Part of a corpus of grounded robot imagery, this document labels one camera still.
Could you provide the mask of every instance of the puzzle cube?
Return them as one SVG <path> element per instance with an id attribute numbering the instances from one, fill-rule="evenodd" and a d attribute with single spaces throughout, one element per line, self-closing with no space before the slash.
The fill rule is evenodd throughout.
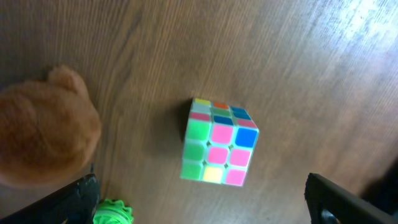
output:
<path id="1" fill-rule="evenodd" d="M 193 99 L 181 178 L 243 186 L 258 135 L 245 109 Z"/>

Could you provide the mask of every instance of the teddy bear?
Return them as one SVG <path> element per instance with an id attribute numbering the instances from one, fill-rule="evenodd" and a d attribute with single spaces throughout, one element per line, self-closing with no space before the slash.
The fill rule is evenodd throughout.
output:
<path id="1" fill-rule="evenodd" d="M 54 67 L 47 80 L 0 92 L 0 184 L 40 187 L 71 178 L 93 155 L 101 121 L 77 72 Z"/>

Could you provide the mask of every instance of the green bottle cap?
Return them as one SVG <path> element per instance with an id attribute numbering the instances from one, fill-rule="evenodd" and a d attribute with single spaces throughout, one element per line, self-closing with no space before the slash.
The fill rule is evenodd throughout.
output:
<path id="1" fill-rule="evenodd" d="M 122 200 L 105 199 L 98 205 L 94 224 L 132 224 L 132 208 L 124 205 Z"/>

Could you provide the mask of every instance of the yellow square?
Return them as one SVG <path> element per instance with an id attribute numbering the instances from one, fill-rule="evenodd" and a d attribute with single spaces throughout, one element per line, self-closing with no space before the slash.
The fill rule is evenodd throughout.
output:
<path id="1" fill-rule="evenodd" d="M 202 99 L 198 99 L 198 98 L 195 98 L 195 103 L 201 103 L 201 104 L 204 104 L 204 105 L 210 105 L 210 101 L 202 100 Z"/>
<path id="2" fill-rule="evenodd" d="M 203 180 L 206 182 L 212 183 L 221 183 L 221 179 L 223 178 L 223 169 L 220 167 L 205 167 L 205 174 L 203 175 Z"/>

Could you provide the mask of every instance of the brown wood grain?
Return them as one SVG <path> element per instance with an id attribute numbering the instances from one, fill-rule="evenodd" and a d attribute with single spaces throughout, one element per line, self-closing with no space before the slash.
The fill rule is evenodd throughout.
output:
<path id="1" fill-rule="evenodd" d="M 309 172 L 359 194 L 398 157 L 397 8 L 5 0 L 0 87 L 55 63 L 83 75 L 103 120 L 103 196 L 132 205 L 134 223 L 310 223 Z M 180 180 L 192 97 L 244 107 L 261 130 L 243 188 Z"/>

